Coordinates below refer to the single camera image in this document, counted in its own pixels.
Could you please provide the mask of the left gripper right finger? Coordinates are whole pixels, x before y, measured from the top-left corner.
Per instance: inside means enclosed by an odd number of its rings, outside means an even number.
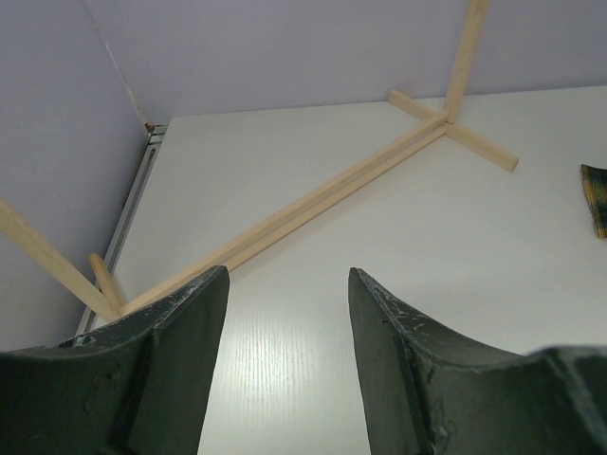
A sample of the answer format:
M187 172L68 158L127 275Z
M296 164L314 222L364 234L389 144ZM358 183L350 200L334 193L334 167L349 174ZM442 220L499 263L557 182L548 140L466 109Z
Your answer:
M374 454L602 454L606 350L516 355L443 325L352 268L348 303Z

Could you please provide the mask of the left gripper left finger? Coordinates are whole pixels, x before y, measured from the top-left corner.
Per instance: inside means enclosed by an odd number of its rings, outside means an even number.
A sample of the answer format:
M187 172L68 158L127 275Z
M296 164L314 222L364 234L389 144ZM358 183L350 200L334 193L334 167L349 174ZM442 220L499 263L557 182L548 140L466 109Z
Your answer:
M2 452L196 453L229 290L215 266L101 328L2 353Z

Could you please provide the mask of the yellow plaid shirt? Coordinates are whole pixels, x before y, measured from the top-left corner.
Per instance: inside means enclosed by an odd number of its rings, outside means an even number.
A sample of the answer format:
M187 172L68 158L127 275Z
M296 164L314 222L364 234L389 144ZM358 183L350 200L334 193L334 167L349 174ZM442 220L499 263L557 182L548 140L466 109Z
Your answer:
M607 171L585 164L580 165L582 189L592 215L594 230L599 239L607 236Z

